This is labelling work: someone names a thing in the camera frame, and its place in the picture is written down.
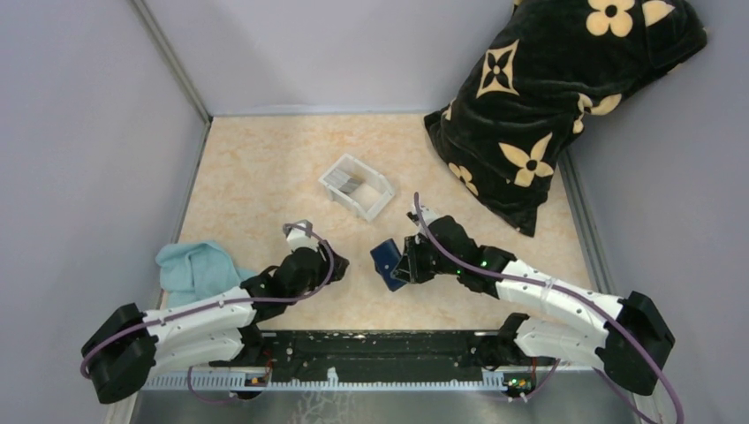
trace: black pillow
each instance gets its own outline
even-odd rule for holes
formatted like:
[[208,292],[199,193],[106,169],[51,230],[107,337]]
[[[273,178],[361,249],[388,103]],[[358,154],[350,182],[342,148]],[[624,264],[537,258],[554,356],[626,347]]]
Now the black pillow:
[[683,0],[515,0],[455,100],[424,123],[467,189],[533,236],[585,114],[610,113],[706,44]]

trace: white wall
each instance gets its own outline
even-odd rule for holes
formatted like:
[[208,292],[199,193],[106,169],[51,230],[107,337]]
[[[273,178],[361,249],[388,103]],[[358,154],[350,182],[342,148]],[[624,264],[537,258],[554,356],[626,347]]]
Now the white wall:
[[125,0],[5,0],[0,131],[0,422],[102,422],[79,349],[155,300],[202,122]]
[[615,285],[676,336],[666,374],[693,423],[749,415],[749,2],[697,0],[711,39],[603,119],[572,153]]
[[148,0],[213,115],[431,110],[511,0]]

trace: blue cloth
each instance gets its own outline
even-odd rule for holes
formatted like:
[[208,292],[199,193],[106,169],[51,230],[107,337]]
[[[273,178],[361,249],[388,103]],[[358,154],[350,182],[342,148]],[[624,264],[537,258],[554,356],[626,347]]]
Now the blue cloth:
[[167,307],[181,307],[226,292],[257,273],[234,268],[229,254],[215,241],[162,247],[156,255],[159,281],[169,293]]

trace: beige marble surface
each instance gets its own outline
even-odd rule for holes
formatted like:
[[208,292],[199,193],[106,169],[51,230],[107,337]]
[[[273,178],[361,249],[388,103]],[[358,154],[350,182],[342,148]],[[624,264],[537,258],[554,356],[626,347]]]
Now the beige marble surface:
[[[397,195],[372,222],[329,201],[317,179],[349,153],[384,174]],[[264,329],[494,329],[527,309],[439,276],[393,293],[369,250],[415,227],[414,191],[453,215],[477,243],[501,247],[563,280],[590,287],[562,180],[554,176],[535,238],[520,235],[463,187],[427,143],[421,115],[225,117],[213,123],[180,241],[214,239],[235,265],[261,270],[288,254],[286,222],[308,219],[351,261],[343,281],[264,322]]]

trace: towel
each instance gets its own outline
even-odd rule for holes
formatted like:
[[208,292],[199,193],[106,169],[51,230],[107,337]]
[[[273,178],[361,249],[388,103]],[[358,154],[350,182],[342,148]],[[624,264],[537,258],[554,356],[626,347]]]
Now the towel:
[[455,99],[424,123],[468,192],[533,236],[557,159],[586,116],[614,111],[705,47],[707,34],[685,0],[515,5]]
[[257,273],[234,267],[215,241],[167,245],[156,255],[167,307],[181,307],[226,292]]

